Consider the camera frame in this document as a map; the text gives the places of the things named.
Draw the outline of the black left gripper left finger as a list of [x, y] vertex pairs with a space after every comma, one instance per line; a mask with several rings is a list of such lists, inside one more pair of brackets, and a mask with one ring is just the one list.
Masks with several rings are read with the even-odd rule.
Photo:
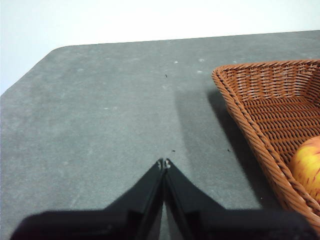
[[160, 158], [129, 190], [98, 210], [45, 211], [24, 218], [13, 240], [145, 240], [163, 204]]

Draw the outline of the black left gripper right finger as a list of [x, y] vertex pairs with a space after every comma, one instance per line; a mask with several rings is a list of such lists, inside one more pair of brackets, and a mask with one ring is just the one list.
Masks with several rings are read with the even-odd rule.
[[187, 240], [316, 240], [294, 211], [228, 210], [197, 188], [170, 159], [163, 161], [166, 203]]

